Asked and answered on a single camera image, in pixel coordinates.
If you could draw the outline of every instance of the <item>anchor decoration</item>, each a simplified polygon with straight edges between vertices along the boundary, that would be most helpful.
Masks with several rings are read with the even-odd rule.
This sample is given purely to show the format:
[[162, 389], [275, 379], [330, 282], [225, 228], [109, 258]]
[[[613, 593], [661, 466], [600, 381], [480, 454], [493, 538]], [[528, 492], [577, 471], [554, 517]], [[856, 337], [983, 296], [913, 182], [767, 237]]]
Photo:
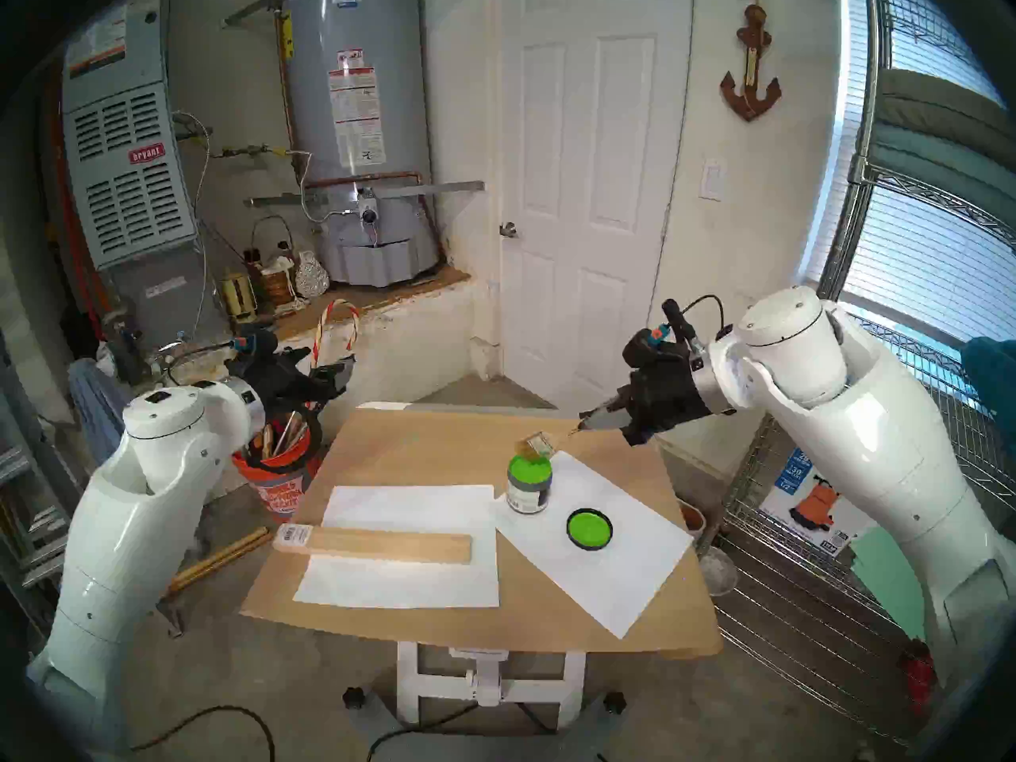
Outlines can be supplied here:
[[772, 79], [765, 89], [765, 99], [758, 99], [758, 77], [759, 61], [769, 44], [772, 43], [772, 36], [769, 35], [763, 25], [765, 24], [765, 10], [758, 4], [749, 5], [745, 8], [745, 18], [748, 25], [738, 29], [738, 39], [745, 44], [745, 85], [744, 94], [738, 94], [735, 89], [737, 84], [731, 71], [726, 71], [723, 80], [719, 82], [719, 89], [723, 98], [731, 105], [731, 108], [745, 121], [751, 122], [769, 111], [773, 104], [782, 94], [779, 88], [779, 79]]

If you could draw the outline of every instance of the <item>wooden tabletop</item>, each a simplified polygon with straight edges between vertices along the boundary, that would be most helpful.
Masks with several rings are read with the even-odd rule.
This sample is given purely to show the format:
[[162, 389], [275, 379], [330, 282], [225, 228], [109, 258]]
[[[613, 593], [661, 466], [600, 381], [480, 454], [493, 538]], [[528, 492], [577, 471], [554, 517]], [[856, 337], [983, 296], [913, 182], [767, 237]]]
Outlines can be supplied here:
[[[504, 491], [514, 443], [536, 431], [566, 434], [575, 421], [538, 410], [359, 408], [342, 426], [294, 521], [319, 524], [335, 486], [493, 484]], [[654, 445], [630, 447], [620, 432], [582, 432], [567, 452], [684, 527]], [[623, 639], [572, 600], [498, 533], [497, 609], [345, 609], [293, 600], [308, 557], [272, 551], [241, 610], [248, 617], [373, 639], [532, 652], [664, 650], [678, 657], [722, 647], [694, 547]]]

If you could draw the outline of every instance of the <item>orange bucket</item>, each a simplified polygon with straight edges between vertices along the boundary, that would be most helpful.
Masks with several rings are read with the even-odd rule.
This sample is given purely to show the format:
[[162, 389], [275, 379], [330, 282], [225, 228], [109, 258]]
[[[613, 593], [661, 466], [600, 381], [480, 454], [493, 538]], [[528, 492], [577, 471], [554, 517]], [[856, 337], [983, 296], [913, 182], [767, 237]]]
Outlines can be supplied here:
[[[264, 459], [264, 463], [273, 467], [284, 467], [292, 464], [307, 452], [311, 444], [310, 429], [304, 431], [300, 440], [284, 453]], [[233, 454], [233, 463], [236, 464], [240, 474], [247, 479], [261, 496], [268, 511], [278, 521], [289, 521], [304, 498], [307, 491], [321, 466], [322, 455], [319, 451], [303, 466], [292, 472], [277, 474], [264, 469], [258, 469], [247, 463], [246, 459], [239, 453]]]

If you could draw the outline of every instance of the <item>door panel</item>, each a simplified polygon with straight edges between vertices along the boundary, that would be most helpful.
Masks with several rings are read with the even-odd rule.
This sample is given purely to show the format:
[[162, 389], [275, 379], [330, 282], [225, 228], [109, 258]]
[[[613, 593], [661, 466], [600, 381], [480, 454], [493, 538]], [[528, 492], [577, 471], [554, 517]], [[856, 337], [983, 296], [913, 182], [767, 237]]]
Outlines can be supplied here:
[[626, 381], [650, 319], [690, 20], [690, 0], [502, 1], [505, 373], [570, 411]]

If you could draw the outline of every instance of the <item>window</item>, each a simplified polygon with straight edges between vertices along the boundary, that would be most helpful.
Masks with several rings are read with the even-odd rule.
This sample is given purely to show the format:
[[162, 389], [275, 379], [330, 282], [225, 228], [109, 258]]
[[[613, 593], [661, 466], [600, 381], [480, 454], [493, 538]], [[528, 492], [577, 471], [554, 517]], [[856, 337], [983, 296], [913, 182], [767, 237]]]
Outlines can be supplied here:
[[[885, 0], [892, 17], [892, 65], [945, 78], [1002, 105], [972, 53], [930, 0]], [[802, 263], [818, 281], [846, 194], [864, 107], [868, 64], [866, 0], [845, 0], [845, 87], [828, 195], [816, 213]], [[842, 299], [937, 341], [1016, 337], [1016, 255], [967, 221], [901, 193], [876, 188]]]

